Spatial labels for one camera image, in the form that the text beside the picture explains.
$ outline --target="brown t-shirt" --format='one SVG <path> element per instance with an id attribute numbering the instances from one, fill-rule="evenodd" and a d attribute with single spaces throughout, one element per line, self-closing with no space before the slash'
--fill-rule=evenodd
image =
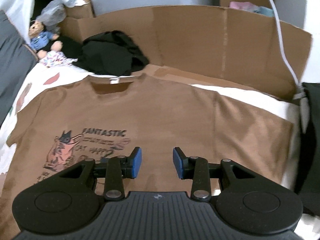
<path id="1" fill-rule="evenodd" d="M 190 191 L 178 179 L 172 150 L 211 163 L 232 159 L 276 182 L 287 160 L 292 124 L 263 109 L 143 74 L 132 83 L 84 80 L 45 90 L 21 112 L 7 143 L 17 144 L 0 198 L 2 240 L 19 232 L 15 196 L 84 158 L 129 155 L 142 148 L 138 178 L 126 192 Z M 212 189 L 217 181 L 212 182 Z"/>

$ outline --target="round black pad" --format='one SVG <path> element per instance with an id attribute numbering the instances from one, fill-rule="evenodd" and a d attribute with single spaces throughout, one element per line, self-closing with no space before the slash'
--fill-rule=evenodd
<path id="1" fill-rule="evenodd" d="M 69 194 L 59 191 L 44 192 L 36 198 L 35 204 L 44 212 L 60 212 L 67 209 L 72 202 Z"/>
<path id="2" fill-rule="evenodd" d="M 240 231 L 272 235 L 293 230 L 303 206 L 299 197 L 285 188 L 279 192 L 228 188 L 218 196 L 216 209 L 226 223 Z"/>
<path id="3" fill-rule="evenodd" d="M 267 192 L 251 192 L 244 196 L 243 203 L 247 208 L 259 213 L 269 213 L 280 206 L 280 200 Z"/>

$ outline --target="pink cloth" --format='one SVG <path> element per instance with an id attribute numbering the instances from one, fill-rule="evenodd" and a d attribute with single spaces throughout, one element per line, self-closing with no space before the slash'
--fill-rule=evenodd
<path id="1" fill-rule="evenodd" d="M 250 2 L 231 2 L 229 7 L 237 10 L 247 11 L 247 12 L 255 12 L 255 13 L 260 12 L 259 6 L 256 6 Z"/>

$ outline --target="white cable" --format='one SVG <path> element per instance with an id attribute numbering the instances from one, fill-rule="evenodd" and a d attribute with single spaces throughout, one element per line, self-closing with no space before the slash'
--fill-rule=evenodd
<path id="1" fill-rule="evenodd" d="M 273 0 L 269 0 L 270 1 L 270 4 L 272 6 L 272 9 L 275 13 L 275 18 L 276 18 L 276 26 L 277 26 L 277 32 L 278 32 L 278 38 L 279 38 L 279 45 L 280 45 L 280 52 L 281 52 L 281 56 L 282 56 L 282 59 L 284 61 L 284 63 L 286 64 L 287 68 L 289 69 L 293 79 L 294 79 L 294 82 L 296 83 L 296 86 L 299 88 L 301 85 L 299 83 L 299 80 L 297 78 L 297 75 L 295 74 L 295 72 L 293 71 L 292 67 L 290 66 L 286 56 L 285 56 L 285 53 L 284 53 L 284 46 L 283 46 L 283 38 L 282 38 L 282 32 L 281 32 L 281 26 L 280 26 L 280 19 L 279 19 L 279 15 L 278 15 L 278 11 L 277 11 L 277 8 L 276 8 L 276 5 L 274 3 Z"/>

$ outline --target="stuffed toy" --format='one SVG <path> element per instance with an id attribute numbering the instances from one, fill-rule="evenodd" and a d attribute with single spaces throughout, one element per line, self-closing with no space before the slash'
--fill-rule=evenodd
<path id="1" fill-rule="evenodd" d="M 44 25 L 39 21 L 35 21 L 29 28 L 29 37 L 30 47 L 33 49 L 34 52 L 37 52 L 43 47 L 45 47 L 49 43 L 49 41 L 53 41 L 59 38 L 59 35 L 48 31 L 44 31 Z M 56 44 L 56 46 L 57 48 L 62 47 L 61 41 L 59 41 L 59 44 Z"/>
<path id="2" fill-rule="evenodd" d="M 40 58 L 40 63 L 42 63 L 47 68 L 54 67 L 58 65 L 71 66 L 72 62 L 77 61 L 75 58 L 67 58 L 62 49 L 62 42 L 55 41 L 51 46 L 51 51 L 46 52 L 45 50 L 40 50 L 38 52 L 38 57 Z"/>

